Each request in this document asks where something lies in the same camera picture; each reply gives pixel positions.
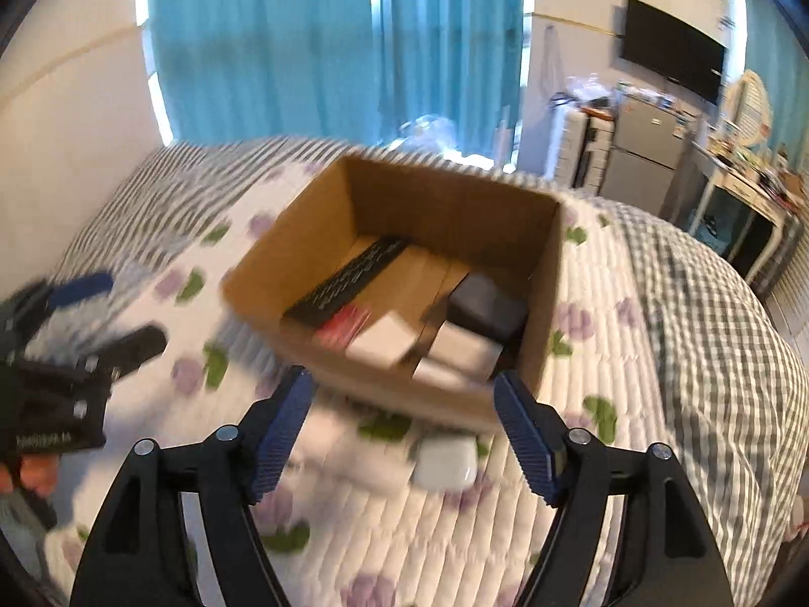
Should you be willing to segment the person's left hand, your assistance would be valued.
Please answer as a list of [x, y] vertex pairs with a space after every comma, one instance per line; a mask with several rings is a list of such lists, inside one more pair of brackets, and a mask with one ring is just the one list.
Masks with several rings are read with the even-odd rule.
[[19, 460], [18, 478], [10, 469], [0, 464], [0, 492], [11, 493], [22, 487], [40, 497], [50, 497], [58, 483], [59, 458], [56, 455], [23, 456]]

